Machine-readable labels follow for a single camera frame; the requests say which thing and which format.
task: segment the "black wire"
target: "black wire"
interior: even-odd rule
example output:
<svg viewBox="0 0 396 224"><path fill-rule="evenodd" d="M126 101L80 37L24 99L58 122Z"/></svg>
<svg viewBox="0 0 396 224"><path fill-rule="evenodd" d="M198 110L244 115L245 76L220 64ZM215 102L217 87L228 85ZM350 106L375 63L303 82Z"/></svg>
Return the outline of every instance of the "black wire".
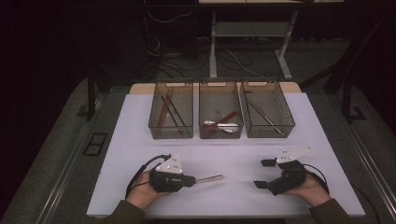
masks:
<svg viewBox="0 0 396 224"><path fill-rule="evenodd" d="M162 72L164 72L166 75L168 75L170 78L176 78L176 77L174 77L174 76L172 76L170 73L168 73L166 70L164 70L164 69L161 69L161 68L159 68L159 67L157 67L157 69L158 70L160 70L160 71L162 71Z"/></svg>
<svg viewBox="0 0 396 224"><path fill-rule="evenodd" d="M170 159L171 155L160 155L160 156L156 156L154 158L152 158L151 160L149 160L148 162L146 162L146 164L142 165L140 167L140 169L136 172L136 174L134 174L134 177L132 177L131 181L129 182L127 188L126 188L126 192L125 192L125 198L128 197L129 193L131 192L131 189L134 188L135 184L134 182L136 182L137 178L143 174L143 172L146 170L146 168L153 162L156 161L158 159L164 159L165 161Z"/></svg>
<svg viewBox="0 0 396 224"><path fill-rule="evenodd" d="M173 67L171 65L167 65L167 64L164 64L164 63L160 63L159 65L171 68L171 69L177 71L182 77L185 77L184 74L183 74L183 71L180 71L180 70L178 70L177 68L175 68L175 67Z"/></svg>
<svg viewBox="0 0 396 224"><path fill-rule="evenodd" d="M313 166L313 165L309 165L309 164L303 164L303 166L309 166L309 167L314 168L315 170L317 170L317 171L322 175L323 180L324 180L324 182L325 182L326 185L327 185L326 176L324 176L324 174L323 174L317 167L315 167L315 166Z"/></svg>
<svg viewBox="0 0 396 224"><path fill-rule="evenodd" d="M234 71L241 71L241 70L244 70L244 68L241 67L240 64L239 64L239 66L238 66L237 68L230 67L229 65L225 64L225 62L224 62L221 58L224 58L224 57L221 56L221 55L219 55L219 54L216 54L216 60L219 61L219 63L221 63L224 67L229 68L229 69L232 69L232 70L234 70Z"/></svg>
<svg viewBox="0 0 396 224"><path fill-rule="evenodd" d="M149 183L149 181L148 181L148 182L144 182L144 183L140 183L140 184L133 185L133 186L132 186L132 189L135 188L135 187L137 187L137 186L145 185L145 184L148 184L148 183Z"/></svg>
<svg viewBox="0 0 396 224"><path fill-rule="evenodd" d="M208 59L209 59L209 57L205 57L204 63L202 65L200 65L199 67L197 67L197 68L184 68L184 67L181 67L180 65L178 65L176 63L172 63L172 62L169 62L169 61L164 61L164 62L165 63L171 63L171 64L173 64L174 66L178 67L179 69L181 69L183 71L194 72L194 71L201 70L206 65Z"/></svg>
<svg viewBox="0 0 396 224"><path fill-rule="evenodd" d="M376 219L376 223L381 224L381 219L379 218L379 214L378 211L376 210L374 204L371 202L371 200L369 199L369 197L361 190L359 189L356 185L351 184L352 188L354 188L359 194L361 194L361 196L363 196L363 198L367 201L368 204L370 204L370 206L373 209L374 215L375 215L375 219Z"/></svg>
<svg viewBox="0 0 396 224"><path fill-rule="evenodd" d="M233 55L231 55L231 53L230 53L230 51L228 51L227 49L222 49L222 50L225 50L225 51L227 51L227 55L230 55L230 57L231 57L231 59L227 59L226 57L224 57L224 56L222 56L222 55L220 55L220 54L216 54L217 56L220 56L220 57L223 57L224 58L224 60L226 60L226 61L228 61L228 62L230 62L230 63L234 63L234 64L238 64L239 66L241 66L241 65L243 65L244 67L248 67L248 66L251 66L251 65L253 65L253 60L251 59L251 57L249 57L246 53L243 53L243 52L240 52L240 51L234 51L234 52L237 52L237 53L239 53L239 54L242 54L242 55L244 55L247 59L248 59L248 63L242 63L242 60L240 60L240 59L235 59L235 57L236 57L236 55L235 55L235 57L233 56Z"/></svg>

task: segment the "gray floor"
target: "gray floor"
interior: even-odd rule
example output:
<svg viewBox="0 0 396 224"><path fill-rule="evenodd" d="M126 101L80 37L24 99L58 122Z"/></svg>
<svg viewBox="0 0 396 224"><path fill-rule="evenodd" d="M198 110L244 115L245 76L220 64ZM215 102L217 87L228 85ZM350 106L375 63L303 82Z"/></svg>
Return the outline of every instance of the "gray floor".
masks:
<svg viewBox="0 0 396 224"><path fill-rule="evenodd" d="M285 58L293 75L292 81L300 83L337 62L348 44L346 40L291 42ZM204 51L197 59L178 59L172 56L169 59L171 63L165 63L167 66L162 66L162 69L173 77L208 77L208 51L205 41L202 45ZM274 54L278 46L280 43L274 39L259 39L249 43L246 40L220 40L218 77L256 77L257 74L281 77ZM231 51L240 63L245 64L246 68L256 75L241 68L233 55L225 49ZM176 67L173 63L183 69L179 68L177 71L169 68L169 65ZM157 77L168 75L164 71L159 71ZM334 95L326 94L323 90L325 83L326 78L323 78L303 91L308 94L346 176L350 183L357 187L357 195L367 215L356 218L360 219L361 223L377 223L375 209L381 223L395 223L361 162L359 144L350 130L356 131L356 135L361 138L363 147L370 153L391 189L396 189L396 179L392 175L396 166L396 137L356 88L353 89L352 106L358 106L366 120L354 121L353 125L345 122L340 114L342 93L339 91ZM86 83L80 83L64 106L63 113L1 223L97 223L95 218L86 216L86 211L123 99L129 89L130 87L114 87L110 93L102 93L98 99L97 113L92 121L87 122L84 117L84 106L87 104ZM98 157L83 156L81 152L93 133L108 133L104 150ZM268 222L263 219L236 219L222 223ZM287 219L286 223L315 222L310 217L301 217Z"/></svg>

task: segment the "metal rod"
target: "metal rod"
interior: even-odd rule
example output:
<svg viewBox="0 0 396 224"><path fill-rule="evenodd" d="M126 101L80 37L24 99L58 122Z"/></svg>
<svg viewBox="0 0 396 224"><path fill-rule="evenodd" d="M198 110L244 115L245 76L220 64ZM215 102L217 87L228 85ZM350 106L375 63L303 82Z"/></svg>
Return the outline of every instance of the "metal rod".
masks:
<svg viewBox="0 0 396 224"><path fill-rule="evenodd" d="M247 99L247 102L248 102L248 103L253 107L253 109L255 109L263 118L265 118L265 120L267 120L267 122L268 122L269 124L271 124L272 126L275 126L275 124L274 124L264 113L262 113L262 112L259 110L259 108L256 108L256 106L254 106L253 103L251 103L248 99ZM275 128L275 130L276 130L278 133L283 134L283 132L280 131L278 128Z"/></svg>
<svg viewBox="0 0 396 224"><path fill-rule="evenodd" d="M166 102L166 100L165 100L165 98L163 98L163 95L162 95L162 94L161 94L161 99L163 99L163 102L164 102L164 103ZM178 127L178 124L177 124L177 122L176 122L176 120L175 120L175 117L174 117L173 114L172 114L171 109L169 108L169 106L167 106L166 108L168 109L168 112L169 112L169 114L171 115L171 118L172 118L172 120L174 121L175 125Z"/></svg>
<svg viewBox="0 0 396 224"><path fill-rule="evenodd" d="M210 176L207 178L203 178L203 179L198 179L195 181L195 183L205 183L205 182L209 182L209 181L215 181L215 180L221 180L223 179L224 176L223 175L214 175L214 176Z"/></svg>

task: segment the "translucent bin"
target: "translucent bin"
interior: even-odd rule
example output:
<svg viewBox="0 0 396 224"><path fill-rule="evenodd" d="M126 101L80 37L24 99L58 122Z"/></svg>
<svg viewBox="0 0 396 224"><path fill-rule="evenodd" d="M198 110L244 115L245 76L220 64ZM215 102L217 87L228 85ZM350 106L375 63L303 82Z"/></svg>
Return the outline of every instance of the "translucent bin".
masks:
<svg viewBox="0 0 396 224"><path fill-rule="evenodd" d="M279 83L267 78L244 78L241 104L249 138L286 138L295 126Z"/></svg>
<svg viewBox="0 0 396 224"><path fill-rule="evenodd" d="M192 88L187 79L157 80L148 122L154 139L193 137Z"/></svg>
<svg viewBox="0 0 396 224"><path fill-rule="evenodd" d="M199 130L202 139L240 138L244 121L233 78L201 78Z"/></svg>

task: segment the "white table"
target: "white table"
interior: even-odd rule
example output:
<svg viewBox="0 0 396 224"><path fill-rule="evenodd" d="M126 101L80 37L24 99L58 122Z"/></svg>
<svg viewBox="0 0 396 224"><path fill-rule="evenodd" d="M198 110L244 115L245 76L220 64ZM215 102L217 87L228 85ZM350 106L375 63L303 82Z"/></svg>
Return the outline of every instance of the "white table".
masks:
<svg viewBox="0 0 396 224"><path fill-rule="evenodd" d="M125 98L88 216L111 214L124 199L126 186L140 166L157 155L168 153L179 153L185 175L196 178L224 175L224 179L183 188L161 198L146 210L146 218L307 216L308 205L300 199L274 196L267 189L256 189L253 183L253 180L271 181L280 177L277 167L262 167L260 161L275 158L279 149L287 146L312 147L314 150L299 161L318 167L326 175L331 195L349 215L364 215L312 105L297 89L291 88L290 93L285 93L296 122L286 139L249 139L245 130L240 139L200 139L196 125L198 94L194 94L194 137L153 140L148 127L152 88L137 85L132 93Z"/></svg>

